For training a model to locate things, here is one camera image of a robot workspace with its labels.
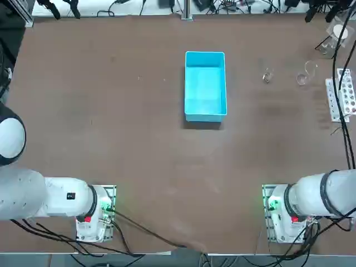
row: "glass beaker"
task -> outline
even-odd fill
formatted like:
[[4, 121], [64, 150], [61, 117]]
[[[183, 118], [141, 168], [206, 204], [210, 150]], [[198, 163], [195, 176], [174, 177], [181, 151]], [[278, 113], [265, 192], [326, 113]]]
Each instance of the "glass beaker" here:
[[266, 68], [262, 76], [263, 81], [265, 83], [269, 83], [272, 80], [273, 73], [274, 73], [273, 68]]
[[315, 77], [317, 72], [318, 65], [314, 61], [307, 61], [304, 65], [304, 71], [299, 72], [296, 76], [296, 82], [300, 86], [305, 86], [311, 82]]

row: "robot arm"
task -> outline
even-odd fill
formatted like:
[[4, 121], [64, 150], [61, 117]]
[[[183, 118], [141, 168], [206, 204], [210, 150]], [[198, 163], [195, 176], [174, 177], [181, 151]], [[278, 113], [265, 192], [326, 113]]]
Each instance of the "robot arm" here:
[[308, 216], [342, 217], [356, 207], [356, 170], [332, 171], [277, 185], [268, 198], [275, 240], [292, 243]]
[[22, 120], [0, 102], [0, 220], [76, 217], [77, 239], [112, 239], [116, 186], [88, 185], [70, 177], [43, 177], [11, 165], [26, 145]]
[[43, 177], [39, 172], [0, 167], [0, 220], [29, 217], [76, 217], [77, 239], [112, 238], [113, 201], [102, 186], [70, 177]]

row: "brown table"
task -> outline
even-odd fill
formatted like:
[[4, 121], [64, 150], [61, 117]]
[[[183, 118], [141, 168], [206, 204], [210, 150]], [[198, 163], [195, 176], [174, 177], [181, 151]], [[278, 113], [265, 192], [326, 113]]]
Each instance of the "brown table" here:
[[[123, 213], [191, 248], [281, 252], [268, 247], [261, 185], [347, 167], [341, 133], [330, 135], [338, 127], [325, 94], [332, 62], [313, 50], [326, 27], [323, 17], [306, 24], [292, 14], [38, 21], [26, 30], [8, 103], [27, 127], [19, 164], [116, 184]], [[186, 51], [225, 52], [228, 115], [219, 130], [184, 123]], [[299, 87], [307, 60], [319, 75]], [[263, 66], [275, 70], [268, 85]], [[73, 218], [41, 221], [74, 229]], [[10, 240], [1, 251], [72, 251], [10, 222], [0, 227]], [[125, 224], [123, 231], [134, 251], [173, 249]], [[355, 238], [334, 228], [313, 253], [356, 255]], [[105, 245], [122, 249], [118, 236]]]

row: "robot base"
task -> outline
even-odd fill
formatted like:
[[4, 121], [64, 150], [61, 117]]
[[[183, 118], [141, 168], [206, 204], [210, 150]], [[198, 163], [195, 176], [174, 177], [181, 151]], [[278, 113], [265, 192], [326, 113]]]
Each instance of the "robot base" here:
[[[277, 243], [293, 243], [295, 238], [306, 227], [306, 220], [296, 221], [292, 218], [284, 204], [284, 191], [287, 185], [263, 185], [263, 200], [268, 239]], [[300, 235], [296, 244], [303, 243], [304, 235]]]
[[115, 213], [106, 211], [107, 208], [115, 210], [116, 185], [93, 185], [98, 196], [95, 212], [84, 222], [76, 220], [76, 239], [84, 242], [110, 241], [113, 237]]

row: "plastic container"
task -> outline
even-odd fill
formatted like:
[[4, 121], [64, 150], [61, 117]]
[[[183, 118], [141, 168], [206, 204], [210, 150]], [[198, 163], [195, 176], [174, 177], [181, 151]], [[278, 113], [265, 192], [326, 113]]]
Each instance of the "plastic container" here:
[[221, 122], [228, 113], [223, 52], [186, 52], [184, 113], [202, 122]]

